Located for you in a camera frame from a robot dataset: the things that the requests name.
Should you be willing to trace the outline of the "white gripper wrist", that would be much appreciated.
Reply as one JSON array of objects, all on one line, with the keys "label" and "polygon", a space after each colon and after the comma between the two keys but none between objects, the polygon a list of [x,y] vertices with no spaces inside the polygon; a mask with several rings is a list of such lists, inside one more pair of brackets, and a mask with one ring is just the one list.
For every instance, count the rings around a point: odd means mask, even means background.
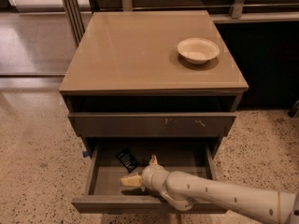
[{"label": "white gripper wrist", "polygon": [[169,172],[163,166],[157,164],[158,160],[155,155],[149,159],[149,166],[140,173],[134,173],[121,178],[121,183],[125,187],[142,187],[143,184],[146,188],[153,191],[164,190],[165,180]]}]

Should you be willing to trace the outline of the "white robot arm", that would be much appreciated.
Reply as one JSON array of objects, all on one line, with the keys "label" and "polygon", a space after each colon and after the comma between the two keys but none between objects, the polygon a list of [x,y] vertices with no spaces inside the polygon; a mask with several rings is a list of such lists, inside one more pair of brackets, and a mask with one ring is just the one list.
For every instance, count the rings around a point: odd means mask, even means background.
[{"label": "white robot arm", "polygon": [[205,179],[181,171],[169,172],[152,156],[139,174],[121,179],[127,187],[159,193],[179,211],[189,211],[198,200],[216,204],[263,224],[299,224],[299,194],[249,188]]}]

